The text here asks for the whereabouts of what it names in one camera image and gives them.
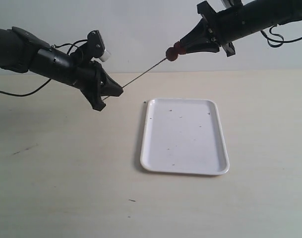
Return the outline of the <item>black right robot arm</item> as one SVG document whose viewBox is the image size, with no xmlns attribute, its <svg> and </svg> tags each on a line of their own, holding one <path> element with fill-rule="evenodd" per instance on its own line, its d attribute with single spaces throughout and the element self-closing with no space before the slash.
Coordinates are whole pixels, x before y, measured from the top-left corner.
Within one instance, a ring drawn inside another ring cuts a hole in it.
<svg viewBox="0 0 302 238">
<path fill-rule="evenodd" d="M 302 0 L 253 0 L 243 4 L 228 0 L 216 12 L 208 1 L 197 5 L 199 23 L 179 41 L 179 52 L 217 53 L 222 48 L 228 57 L 235 55 L 233 41 L 274 25 L 302 21 Z"/>
</svg>

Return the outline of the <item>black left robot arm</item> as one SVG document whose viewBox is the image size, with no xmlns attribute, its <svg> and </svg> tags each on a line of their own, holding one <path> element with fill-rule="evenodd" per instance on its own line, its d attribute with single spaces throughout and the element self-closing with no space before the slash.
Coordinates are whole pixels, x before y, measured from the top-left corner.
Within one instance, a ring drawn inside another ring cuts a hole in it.
<svg viewBox="0 0 302 238">
<path fill-rule="evenodd" d="M 79 89 L 97 111 L 106 106 L 103 96 L 119 97 L 123 93 L 100 63 L 107 58 L 98 30 L 89 32 L 82 45 L 68 54 L 24 29 L 0 29 L 0 68 L 17 73 L 31 71 Z"/>
</svg>

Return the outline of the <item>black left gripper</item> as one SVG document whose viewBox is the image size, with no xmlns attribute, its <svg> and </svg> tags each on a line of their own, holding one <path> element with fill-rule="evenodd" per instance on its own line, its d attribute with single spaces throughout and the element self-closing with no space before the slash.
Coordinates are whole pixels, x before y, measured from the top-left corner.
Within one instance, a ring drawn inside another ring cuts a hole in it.
<svg viewBox="0 0 302 238">
<path fill-rule="evenodd" d="M 90 103 L 92 109 L 102 111 L 106 104 L 101 96 L 119 97 L 123 88 L 115 82 L 97 61 L 77 67 L 73 72 L 71 86 L 79 89 Z"/>
</svg>

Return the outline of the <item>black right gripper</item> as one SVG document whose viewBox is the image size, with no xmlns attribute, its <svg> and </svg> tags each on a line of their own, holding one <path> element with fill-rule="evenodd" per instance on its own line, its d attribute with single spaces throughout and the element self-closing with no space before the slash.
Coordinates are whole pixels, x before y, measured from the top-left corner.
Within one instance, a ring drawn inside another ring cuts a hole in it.
<svg viewBox="0 0 302 238">
<path fill-rule="evenodd" d="M 199 21 L 197 25 L 183 38 L 180 39 L 180 47 L 187 54 L 209 52 L 218 53 L 220 46 L 228 57 L 236 54 L 233 41 L 242 36 L 242 23 L 239 10 L 242 6 L 231 7 L 216 12 L 208 1 L 197 5 L 197 12 L 206 21 Z"/>
</svg>

